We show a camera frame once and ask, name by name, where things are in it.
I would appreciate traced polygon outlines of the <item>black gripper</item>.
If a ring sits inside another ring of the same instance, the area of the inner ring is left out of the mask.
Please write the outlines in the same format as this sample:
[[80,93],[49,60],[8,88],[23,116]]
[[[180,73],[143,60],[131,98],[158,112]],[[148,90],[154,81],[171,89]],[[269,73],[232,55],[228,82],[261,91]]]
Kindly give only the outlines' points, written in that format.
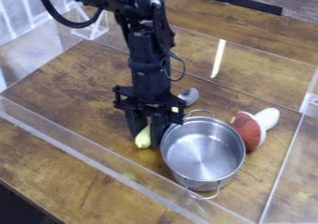
[[112,90],[115,92],[115,107],[126,113],[134,137],[147,126],[147,117],[151,116],[150,141],[152,147],[158,146],[170,123],[180,125],[184,122],[186,102],[170,91],[158,98],[144,99],[134,94],[131,86],[115,86]]

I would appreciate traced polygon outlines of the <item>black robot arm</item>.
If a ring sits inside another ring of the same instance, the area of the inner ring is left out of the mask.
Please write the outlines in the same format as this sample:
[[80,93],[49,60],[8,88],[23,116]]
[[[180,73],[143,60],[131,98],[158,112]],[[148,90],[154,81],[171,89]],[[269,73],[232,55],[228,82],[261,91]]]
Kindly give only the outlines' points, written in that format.
[[111,11],[130,50],[132,84],[115,86],[115,107],[124,111],[132,135],[150,129],[150,144],[160,144],[171,124],[183,122],[184,113],[174,112],[186,104],[170,92],[170,61],[175,58],[175,33],[170,29],[164,0],[76,0]]

